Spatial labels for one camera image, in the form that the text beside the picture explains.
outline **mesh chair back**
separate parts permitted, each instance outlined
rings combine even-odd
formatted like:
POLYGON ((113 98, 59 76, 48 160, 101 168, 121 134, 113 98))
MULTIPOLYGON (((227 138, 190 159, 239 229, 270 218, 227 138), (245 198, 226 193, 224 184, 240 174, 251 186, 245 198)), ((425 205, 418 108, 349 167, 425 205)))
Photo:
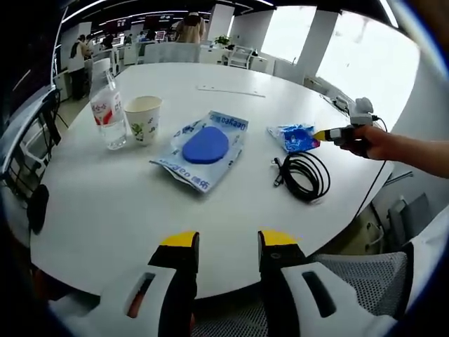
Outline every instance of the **mesh chair back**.
POLYGON ((350 284, 358 304, 373 315, 394 317, 406 292, 407 254, 404 252, 370 256, 320 254, 311 257, 350 284))

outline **office desk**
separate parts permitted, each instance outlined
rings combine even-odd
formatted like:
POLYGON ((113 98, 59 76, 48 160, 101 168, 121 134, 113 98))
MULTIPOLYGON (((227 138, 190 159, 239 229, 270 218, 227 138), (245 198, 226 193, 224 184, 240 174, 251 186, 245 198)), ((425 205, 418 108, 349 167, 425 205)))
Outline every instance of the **office desk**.
MULTIPOLYGON (((312 254, 350 223, 382 166, 323 143, 312 153, 330 171, 330 190, 306 204, 285 186, 273 187, 278 169, 272 159, 286 154, 267 126, 346 126, 347 118, 318 93, 267 74, 198 63, 134 65, 117 80, 123 104, 140 95, 163 99, 157 143, 136 147, 130 140, 109 151, 87 105, 53 151, 43 177, 50 191, 46 222, 31 239, 33 264, 82 291, 99 295, 113 278, 148 263, 168 235, 187 230, 200 233, 198 298, 254 284, 260 280, 258 230, 290 233, 312 254), (265 97, 244 94, 251 91, 265 97), (239 159, 201 196, 148 160, 210 110, 247 119, 249 126, 239 159)), ((366 203, 391 170, 384 167, 366 203)))

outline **potted plant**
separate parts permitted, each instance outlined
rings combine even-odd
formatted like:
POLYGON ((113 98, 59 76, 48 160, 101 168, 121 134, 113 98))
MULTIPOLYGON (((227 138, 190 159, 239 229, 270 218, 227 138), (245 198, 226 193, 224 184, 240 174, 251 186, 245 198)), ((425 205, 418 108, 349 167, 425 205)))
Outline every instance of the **potted plant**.
POLYGON ((231 39, 226 35, 220 35, 215 39, 215 43, 221 45, 222 48, 226 47, 231 39))

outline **blue sponge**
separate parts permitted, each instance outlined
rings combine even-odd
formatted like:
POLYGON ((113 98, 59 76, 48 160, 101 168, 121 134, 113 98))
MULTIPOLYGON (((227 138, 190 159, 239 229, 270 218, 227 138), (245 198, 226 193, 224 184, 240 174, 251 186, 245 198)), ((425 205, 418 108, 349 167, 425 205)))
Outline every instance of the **blue sponge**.
POLYGON ((229 150, 227 136, 218 128, 202 128, 182 147, 182 156, 189 163, 212 164, 223 158, 229 150))

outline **paper cup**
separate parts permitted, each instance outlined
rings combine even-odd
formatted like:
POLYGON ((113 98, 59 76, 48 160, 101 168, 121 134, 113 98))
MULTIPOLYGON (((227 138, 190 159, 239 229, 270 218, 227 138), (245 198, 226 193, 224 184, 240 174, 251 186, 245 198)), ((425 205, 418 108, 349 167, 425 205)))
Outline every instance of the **paper cup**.
POLYGON ((154 96, 134 98, 125 106, 126 118, 135 140, 141 145, 154 142, 161 115, 162 99, 154 96))

